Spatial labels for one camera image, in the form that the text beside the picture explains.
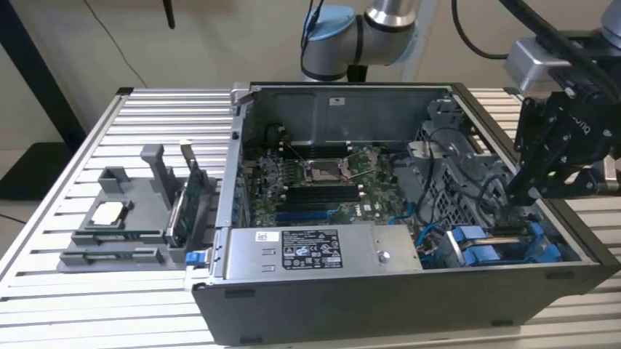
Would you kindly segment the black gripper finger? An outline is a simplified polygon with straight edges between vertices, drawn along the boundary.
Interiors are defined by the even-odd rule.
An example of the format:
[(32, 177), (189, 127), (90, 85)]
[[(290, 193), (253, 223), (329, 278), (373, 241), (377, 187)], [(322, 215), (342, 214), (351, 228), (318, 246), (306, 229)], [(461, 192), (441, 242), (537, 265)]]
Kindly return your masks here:
[(620, 196), (620, 160), (604, 158), (569, 172), (554, 172), (537, 186), (542, 198)]
[(526, 97), (522, 101), (513, 142), (514, 151), (520, 154), (518, 169), (506, 187), (510, 204), (532, 204), (534, 202), (528, 192), (533, 188), (538, 176), (536, 150), (540, 143), (537, 138), (541, 125), (545, 123), (541, 115), (544, 106), (542, 101), (533, 97)]

